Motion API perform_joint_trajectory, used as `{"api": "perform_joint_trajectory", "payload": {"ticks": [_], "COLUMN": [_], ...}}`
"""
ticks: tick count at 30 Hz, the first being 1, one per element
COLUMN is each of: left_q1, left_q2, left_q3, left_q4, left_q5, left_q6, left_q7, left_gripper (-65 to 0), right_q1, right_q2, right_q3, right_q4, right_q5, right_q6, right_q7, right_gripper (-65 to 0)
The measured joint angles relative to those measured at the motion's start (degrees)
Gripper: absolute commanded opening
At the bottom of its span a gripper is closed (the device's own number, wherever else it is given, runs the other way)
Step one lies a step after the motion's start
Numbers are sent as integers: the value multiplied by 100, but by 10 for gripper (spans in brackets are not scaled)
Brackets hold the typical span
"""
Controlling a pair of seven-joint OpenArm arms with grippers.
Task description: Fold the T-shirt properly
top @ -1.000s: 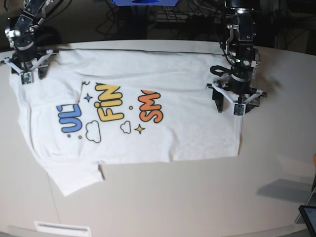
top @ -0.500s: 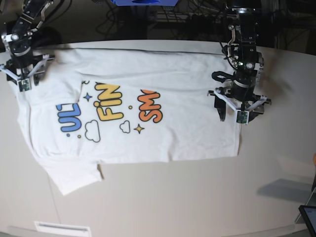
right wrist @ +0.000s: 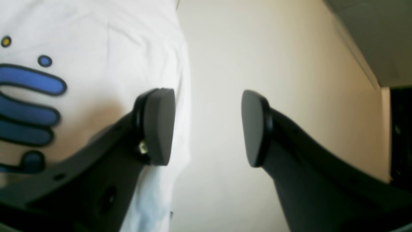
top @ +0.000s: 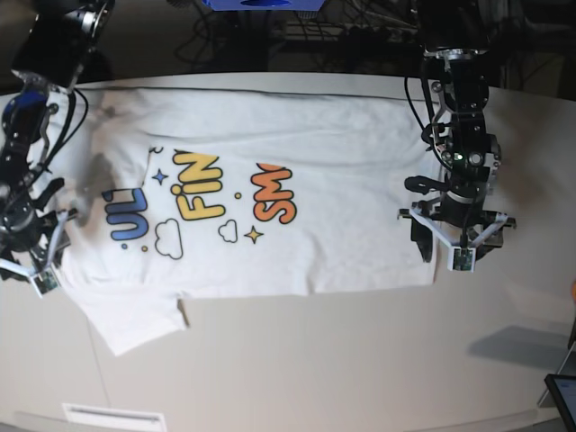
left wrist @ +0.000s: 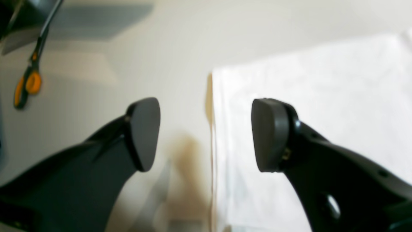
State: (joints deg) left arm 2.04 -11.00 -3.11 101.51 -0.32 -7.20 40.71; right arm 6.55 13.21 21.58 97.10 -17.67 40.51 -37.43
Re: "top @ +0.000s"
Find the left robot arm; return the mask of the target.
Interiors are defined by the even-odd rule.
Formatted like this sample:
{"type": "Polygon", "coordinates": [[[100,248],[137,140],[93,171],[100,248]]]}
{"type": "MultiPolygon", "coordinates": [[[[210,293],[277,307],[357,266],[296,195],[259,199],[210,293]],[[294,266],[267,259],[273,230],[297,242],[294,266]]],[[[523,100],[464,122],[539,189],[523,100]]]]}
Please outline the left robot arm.
{"type": "Polygon", "coordinates": [[[421,138],[444,174],[440,180],[407,178],[406,189],[434,198],[414,202],[399,215],[411,221],[410,239],[425,262],[439,240],[448,252],[448,269],[471,272],[501,248],[503,229],[516,224],[506,213],[483,207],[501,164],[501,147],[487,132],[483,113],[489,86],[479,60],[489,39],[475,1],[417,1],[414,7],[428,117],[421,138]]]}

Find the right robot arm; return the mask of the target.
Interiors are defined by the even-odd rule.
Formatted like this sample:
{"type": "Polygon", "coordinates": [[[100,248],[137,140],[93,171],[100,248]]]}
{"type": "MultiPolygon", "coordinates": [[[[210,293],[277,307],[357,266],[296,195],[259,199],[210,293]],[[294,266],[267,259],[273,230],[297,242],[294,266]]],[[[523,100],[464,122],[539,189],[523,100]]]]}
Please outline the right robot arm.
{"type": "Polygon", "coordinates": [[[115,6],[113,1],[35,1],[29,35],[12,71],[22,91],[4,108],[1,126],[1,257],[31,252],[53,239],[55,212],[44,208],[64,185],[32,188],[67,141],[77,104],[75,87],[115,6]]]}

